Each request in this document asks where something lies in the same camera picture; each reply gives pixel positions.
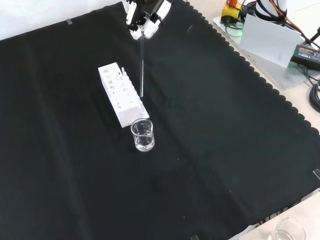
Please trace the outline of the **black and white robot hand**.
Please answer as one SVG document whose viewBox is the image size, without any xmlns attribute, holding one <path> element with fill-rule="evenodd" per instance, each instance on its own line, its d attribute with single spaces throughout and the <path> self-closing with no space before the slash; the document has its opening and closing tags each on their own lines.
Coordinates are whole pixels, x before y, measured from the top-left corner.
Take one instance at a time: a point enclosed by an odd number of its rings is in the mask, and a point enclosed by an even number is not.
<svg viewBox="0 0 320 240">
<path fill-rule="evenodd" d="M 125 23 L 134 40 L 141 37 L 150 39 L 159 29 L 160 24 L 170 12 L 171 0 L 122 0 L 126 13 Z M 154 4 L 151 13 L 145 5 Z"/>
</svg>

